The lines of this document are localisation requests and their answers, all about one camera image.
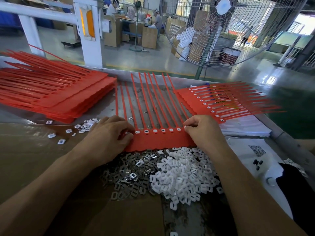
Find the orange reflector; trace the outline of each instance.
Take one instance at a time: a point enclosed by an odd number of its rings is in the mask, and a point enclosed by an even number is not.
[[[86,12],[86,19],[88,20],[89,35],[92,36],[93,38],[95,38],[93,17],[92,17],[92,11],[91,10]]]
[[[80,9],[80,14],[81,14],[82,27],[83,27],[83,35],[85,35],[84,20],[83,20],[83,14],[82,14],[82,10],[81,9]]]

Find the epoxy floor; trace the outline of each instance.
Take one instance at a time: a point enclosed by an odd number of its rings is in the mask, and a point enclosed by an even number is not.
[[[72,27],[54,30],[39,27],[39,34],[46,51],[75,64],[84,64],[82,49],[65,48],[61,41],[74,39]],[[107,68],[126,69],[140,72],[168,72],[171,76],[193,78],[197,66],[175,58],[167,38],[160,36],[157,49],[147,52],[132,52],[130,43],[123,42],[119,48],[105,47]],[[30,52],[25,36],[0,36],[0,51],[6,49]],[[265,95],[272,98],[287,112],[268,116],[294,138],[315,138],[315,79],[286,68],[274,67],[281,55],[264,51],[254,58],[233,67],[203,70],[200,79],[227,82],[252,83]]]

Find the workbench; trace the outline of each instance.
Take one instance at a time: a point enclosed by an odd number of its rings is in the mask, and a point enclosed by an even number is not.
[[[145,103],[140,90],[138,73],[115,69],[99,68],[99,71],[117,75],[120,81],[127,81],[133,92],[130,75],[134,75],[140,104]],[[163,78],[156,75],[157,82],[165,90]],[[199,86],[206,82],[201,80],[171,77],[175,88]],[[132,97],[135,109],[137,103]],[[92,107],[84,116],[72,125],[81,124],[85,119],[115,115],[115,91],[111,91]],[[281,159],[290,158],[305,168],[309,178],[307,182],[315,189],[315,157],[301,147],[292,137],[280,129],[265,115],[255,115],[272,130],[266,143]],[[141,128],[139,111],[136,119]],[[0,202],[3,202],[22,187],[38,177],[55,159],[67,153],[86,133],[71,137],[65,133],[69,128],[65,124],[54,122],[44,125],[43,115],[0,105]],[[47,134],[57,132],[67,142],[57,145],[58,139],[48,139]],[[146,194],[136,199],[110,201],[113,189],[102,188],[99,179],[101,169],[95,169],[69,196],[61,208],[46,235],[169,235],[175,231],[179,236],[188,235],[237,235],[230,208],[224,194],[202,194],[200,202],[190,206],[179,204],[177,211],[169,208],[169,201],[160,195]]]

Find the worker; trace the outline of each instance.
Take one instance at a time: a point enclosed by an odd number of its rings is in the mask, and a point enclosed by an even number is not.
[[[156,27],[158,29],[158,39],[159,39],[159,36],[160,36],[160,31],[161,31],[161,28],[162,28],[162,18],[158,12],[158,10],[156,9],[153,13],[153,15],[155,16],[155,21],[154,23],[156,24]]]
[[[117,8],[119,8],[119,1],[118,0],[112,0],[112,3],[109,5],[106,15],[107,16],[114,16],[117,14]]]
[[[219,125],[207,115],[183,123],[185,131],[212,161],[234,217],[238,235],[306,236],[258,183],[227,144]],[[96,167],[112,161],[133,138],[135,128],[112,116],[42,175],[0,205],[0,235],[43,235],[76,186]]]
[[[247,29],[247,31],[245,32],[245,34],[243,35],[243,39],[241,41],[240,47],[243,44],[243,47],[245,46],[246,42],[248,41],[248,38],[250,37],[250,34],[253,32],[253,26],[251,26],[249,29]]]

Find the industrial fan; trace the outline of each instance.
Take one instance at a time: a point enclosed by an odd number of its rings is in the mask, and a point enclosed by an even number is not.
[[[163,0],[160,9],[168,40],[182,58],[199,66],[199,79],[203,67],[232,66],[267,49],[306,1]]]

